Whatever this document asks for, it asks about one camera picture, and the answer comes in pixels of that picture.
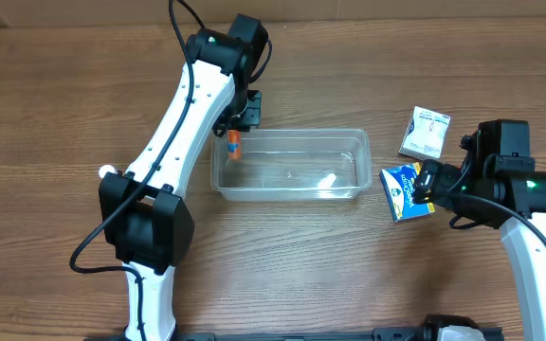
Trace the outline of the orange tube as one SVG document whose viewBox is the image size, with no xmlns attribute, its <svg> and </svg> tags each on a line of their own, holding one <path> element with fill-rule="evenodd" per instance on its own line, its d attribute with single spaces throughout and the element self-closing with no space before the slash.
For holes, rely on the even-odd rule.
<svg viewBox="0 0 546 341">
<path fill-rule="evenodd" d="M 242 158 L 242 143 L 240 131 L 227 131 L 227 155 L 230 160 L 240 160 Z"/>
</svg>

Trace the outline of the blue VapoDrops box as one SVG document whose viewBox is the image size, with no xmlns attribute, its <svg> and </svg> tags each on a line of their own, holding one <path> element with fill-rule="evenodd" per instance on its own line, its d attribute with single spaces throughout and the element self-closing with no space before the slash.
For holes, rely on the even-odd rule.
<svg viewBox="0 0 546 341">
<path fill-rule="evenodd" d="M 419 163 L 383 169 L 379 173 L 383 189 L 395 222 L 427 216 L 435 212 L 433 204 L 414 202 L 415 180 L 419 175 Z"/>
</svg>

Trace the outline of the white medicine box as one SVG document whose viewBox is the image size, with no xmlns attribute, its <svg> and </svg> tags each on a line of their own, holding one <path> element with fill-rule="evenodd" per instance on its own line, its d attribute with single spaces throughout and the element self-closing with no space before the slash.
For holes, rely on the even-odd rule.
<svg viewBox="0 0 546 341">
<path fill-rule="evenodd" d="M 451 117 L 415 106 L 399 153 L 416 159 L 441 157 Z"/>
</svg>

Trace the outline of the clear plastic container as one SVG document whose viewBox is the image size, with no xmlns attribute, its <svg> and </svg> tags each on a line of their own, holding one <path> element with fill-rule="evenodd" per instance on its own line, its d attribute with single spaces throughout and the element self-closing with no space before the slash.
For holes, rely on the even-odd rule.
<svg viewBox="0 0 546 341">
<path fill-rule="evenodd" d="M 241 134 L 241 155 L 215 138 L 210 183 L 229 201 L 352 200 L 369 188 L 373 165 L 359 129 L 254 129 Z"/>
</svg>

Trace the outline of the dark bottle white cap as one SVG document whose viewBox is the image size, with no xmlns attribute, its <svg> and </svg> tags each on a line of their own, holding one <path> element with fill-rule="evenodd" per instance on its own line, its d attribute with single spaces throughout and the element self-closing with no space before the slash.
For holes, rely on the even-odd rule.
<svg viewBox="0 0 546 341">
<path fill-rule="evenodd" d="M 116 174 L 117 170 L 112 165 L 103 165 L 99 168 L 99 177 L 103 179 L 108 173 Z"/>
</svg>

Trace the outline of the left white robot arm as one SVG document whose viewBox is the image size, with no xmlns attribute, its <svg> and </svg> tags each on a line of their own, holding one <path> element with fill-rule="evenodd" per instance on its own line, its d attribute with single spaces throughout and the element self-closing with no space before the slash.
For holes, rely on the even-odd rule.
<svg viewBox="0 0 546 341">
<path fill-rule="evenodd" d="M 271 53 L 260 20 L 239 14 L 228 32 L 200 28 L 182 46 L 180 83 L 148 145 L 125 172 L 100 173 L 104 236 L 129 289 L 124 340 L 173 339 L 174 268 L 194 232 L 184 199 L 196 159 L 209 135 L 260 122 L 260 93 L 249 87 L 264 70 L 259 59 Z"/>
</svg>

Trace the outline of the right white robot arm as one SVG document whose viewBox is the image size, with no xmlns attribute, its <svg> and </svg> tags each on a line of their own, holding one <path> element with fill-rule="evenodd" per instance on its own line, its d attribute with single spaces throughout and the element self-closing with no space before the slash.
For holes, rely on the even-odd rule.
<svg viewBox="0 0 546 341">
<path fill-rule="evenodd" d="M 450 225 L 489 226 L 500 232 L 516 282 L 527 340 L 546 340 L 546 171 L 531 155 L 524 120 L 480 123 L 461 141 L 460 167 L 423 161 L 414 200 L 454 213 Z"/>
</svg>

